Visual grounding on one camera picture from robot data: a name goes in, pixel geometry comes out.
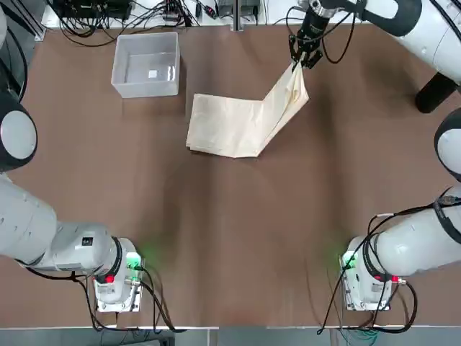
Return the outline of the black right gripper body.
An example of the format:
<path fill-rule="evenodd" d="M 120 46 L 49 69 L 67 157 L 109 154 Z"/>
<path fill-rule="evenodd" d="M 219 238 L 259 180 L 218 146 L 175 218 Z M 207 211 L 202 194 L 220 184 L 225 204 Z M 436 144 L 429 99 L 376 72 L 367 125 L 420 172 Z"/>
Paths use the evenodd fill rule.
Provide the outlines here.
<path fill-rule="evenodd" d="M 324 34 L 329 18 L 325 18 L 308 9 L 301 28 L 297 31 L 297 43 L 301 50 L 316 50 L 320 45 L 321 36 Z"/>

